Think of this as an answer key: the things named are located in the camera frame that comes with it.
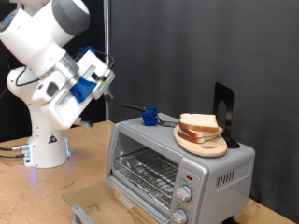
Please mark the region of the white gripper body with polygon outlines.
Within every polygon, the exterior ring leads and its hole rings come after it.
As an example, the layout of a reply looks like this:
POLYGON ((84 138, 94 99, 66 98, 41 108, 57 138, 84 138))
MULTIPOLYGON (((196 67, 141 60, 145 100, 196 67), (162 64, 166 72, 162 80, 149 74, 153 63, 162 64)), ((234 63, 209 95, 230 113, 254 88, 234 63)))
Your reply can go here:
POLYGON ((45 117, 59 130, 70 128, 89 102, 99 99, 115 78, 114 72, 88 50, 77 62, 78 77, 69 81, 41 106, 45 117))

